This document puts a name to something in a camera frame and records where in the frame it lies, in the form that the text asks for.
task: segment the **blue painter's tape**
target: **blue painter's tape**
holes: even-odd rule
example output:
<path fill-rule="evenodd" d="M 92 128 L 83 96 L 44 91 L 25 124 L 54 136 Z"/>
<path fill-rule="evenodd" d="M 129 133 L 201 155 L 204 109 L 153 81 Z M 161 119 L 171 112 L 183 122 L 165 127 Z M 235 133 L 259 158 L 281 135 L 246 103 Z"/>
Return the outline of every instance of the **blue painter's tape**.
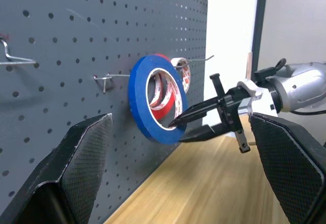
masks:
<path fill-rule="evenodd" d="M 186 125 L 175 128 L 164 128 L 153 116 L 147 96 L 149 78 L 160 73 L 167 82 L 172 83 L 172 90 L 175 96 L 175 116 L 181 114 L 188 108 L 186 94 L 182 86 L 182 80 L 166 59 L 148 55 L 141 58 L 133 67 L 130 73 L 128 95 L 131 113 L 143 135 L 152 142 L 162 144 L 174 144 L 180 140 Z"/>

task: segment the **pegboard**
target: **pegboard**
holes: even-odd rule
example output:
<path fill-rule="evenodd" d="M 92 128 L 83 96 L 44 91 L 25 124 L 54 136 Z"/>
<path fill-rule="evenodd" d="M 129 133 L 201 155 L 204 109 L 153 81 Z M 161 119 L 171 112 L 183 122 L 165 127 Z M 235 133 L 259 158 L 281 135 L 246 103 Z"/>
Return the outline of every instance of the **pegboard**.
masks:
<path fill-rule="evenodd" d="M 72 125 L 112 113 L 89 221 L 103 223 L 178 144 L 154 144 L 140 133 L 128 105 L 128 78 L 108 81 L 104 94 L 93 75 L 129 74 L 152 53 L 205 58 L 207 0 L 5 0 L 0 16 L 10 53 L 38 62 L 0 66 L 0 213 Z M 2 46 L 0 61 L 6 61 Z M 189 106 L 203 101 L 204 67 L 191 64 Z"/>

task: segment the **wooden floor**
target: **wooden floor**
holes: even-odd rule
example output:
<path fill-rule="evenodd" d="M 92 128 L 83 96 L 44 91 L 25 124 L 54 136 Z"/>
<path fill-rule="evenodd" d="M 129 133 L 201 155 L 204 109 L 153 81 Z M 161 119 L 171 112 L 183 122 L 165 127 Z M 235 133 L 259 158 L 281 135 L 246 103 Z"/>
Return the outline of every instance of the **wooden floor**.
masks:
<path fill-rule="evenodd" d="M 105 224 L 289 223 L 251 148 L 224 136 L 182 144 Z"/>

